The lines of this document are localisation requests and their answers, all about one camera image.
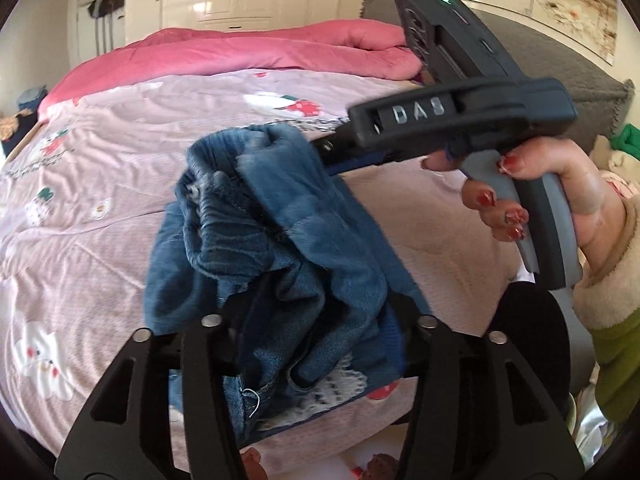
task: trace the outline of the sleeve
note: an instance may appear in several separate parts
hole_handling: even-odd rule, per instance
[[[625,206],[626,225],[608,261],[597,275],[587,269],[574,290],[600,365],[596,400],[615,423],[627,420],[640,399],[640,198]]]

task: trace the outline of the human hand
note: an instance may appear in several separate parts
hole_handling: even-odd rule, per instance
[[[253,447],[242,453],[242,464],[249,480],[269,480],[267,473],[260,465],[262,457]]]
[[[449,171],[458,166],[459,161],[447,160],[444,152],[433,153],[422,161],[422,167],[432,171]],[[498,168],[520,180],[534,180],[545,173],[559,175],[572,212],[576,242],[592,273],[597,273],[622,233],[626,209],[586,153],[573,141],[539,137],[507,153]],[[488,184],[467,180],[462,188],[462,202],[479,211],[497,240],[511,242],[524,238],[522,226],[529,221],[530,212],[517,202],[497,200]]]

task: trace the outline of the metal screw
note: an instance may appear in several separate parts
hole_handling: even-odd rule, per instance
[[[145,341],[149,341],[152,335],[153,333],[148,328],[141,328],[133,333],[133,341],[136,343],[143,343]]]
[[[202,318],[202,326],[206,326],[207,328],[212,328],[221,324],[222,316],[219,316],[218,314],[209,314]]]
[[[438,320],[433,316],[422,316],[420,319],[418,319],[418,326],[421,328],[432,330],[438,327]]]
[[[507,338],[506,334],[497,330],[489,334],[489,341],[497,345],[504,345],[508,340],[509,338]]]

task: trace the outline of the gray headboard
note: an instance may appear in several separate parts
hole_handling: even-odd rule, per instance
[[[566,136],[586,152],[595,137],[618,133],[624,126],[634,84],[621,83],[562,43],[520,23],[474,10],[531,77],[555,77],[568,89],[578,109],[577,123]],[[361,18],[400,25],[394,0],[364,0]]]

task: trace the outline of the pink comforter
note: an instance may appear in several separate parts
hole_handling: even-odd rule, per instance
[[[73,69],[40,105],[51,105],[166,75],[214,75],[247,68],[302,68],[402,81],[421,63],[400,27],[336,20],[268,32],[168,28]]]

